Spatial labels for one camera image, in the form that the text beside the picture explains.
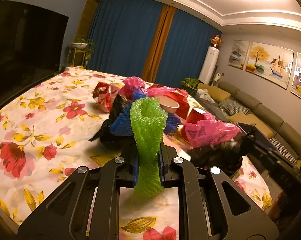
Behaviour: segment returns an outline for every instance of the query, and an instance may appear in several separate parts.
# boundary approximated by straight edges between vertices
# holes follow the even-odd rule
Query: blue curtain
[[[186,77],[198,78],[210,44],[221,32],[201,19],[176,9],[155,83],[181,87]]]
[[[162,6],[154,0],[101,0],[88,35],[96,47],[87,68],[141,76]]]

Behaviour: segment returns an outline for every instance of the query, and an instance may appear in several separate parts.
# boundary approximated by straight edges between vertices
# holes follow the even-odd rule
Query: yellow tree
[[[258,45],[252,48],[252,51],[249,54],[249,56],[252,59],[255,59],[255,66],[258,60],[268,60],[268,58],[270,57],[268,52],[263,47]]]

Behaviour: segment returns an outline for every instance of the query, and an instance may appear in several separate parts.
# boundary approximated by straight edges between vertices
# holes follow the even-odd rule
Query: sofa
[[[300,165],[301,135],[290,124],[285,122],[271,109],[264,106],[259,100],[226,81],[219,81],[217,86],[214,87],[200,83],[198,84],[198,89],[207,89],[211,98],[215,100],[216,103],[210,103],[209,101],[199,99],[198,97],[196,98],[210,113],[218,116],[223,122],[233,123],[236,123],[236,115],[241,115],[238,122],[253,125],[256,124],[256,127],[259,130],[262,129],[262,133],[267,136],[272,143],[279,142],[281,147],[285,148],[291,156],[296,159],[295,164],[297,166]],[[222,105],[221,102],[225,102],[227,99],[231,99],[241,106],[248,108],[249,113],[246,113],[247,116],[242,116],[244,115],[243,113],[233,116],[224,114],[220,105]]]

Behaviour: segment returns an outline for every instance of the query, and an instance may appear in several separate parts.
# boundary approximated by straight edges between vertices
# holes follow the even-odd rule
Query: silver screw
[[[219,167],[211,167],[211,172],[213,174],[220,174],[221,173],[221,170]]]
[[[183,160],[181,157],[175,157],[175,158],[173,159],[173,161],[174,161],[175,163],[180,164],[180,163],[182,163],[184,160]]]
[[[117,157],[117,158],[115,158],[115,162],[116,163],[123,163],[124,162],[124,158],[123,157]]]
[[[84,167],[84,166],[79,167],[79,168],[77,169],[77,172],[80,173],[80,174],[83,174],[83,173],[85,173],[86,171],[87,171],[87,168]]]

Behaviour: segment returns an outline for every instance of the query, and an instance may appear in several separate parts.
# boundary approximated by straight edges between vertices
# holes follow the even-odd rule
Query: curtain
[[[161,62],[166,39],[172,24],[176,8],[167,4],[163,5],[157,29],[150,47],[148,57],[141,78],[147,82],[155,82],[158,67]]]
[[[176,9],[155,83],[181,87],[186,77],[198,78],[210,38],[221,32],[201,19]]]
[[[88,35],[96,47],[87,68],[140,77],[162,5],[153,0],[101,0]]]

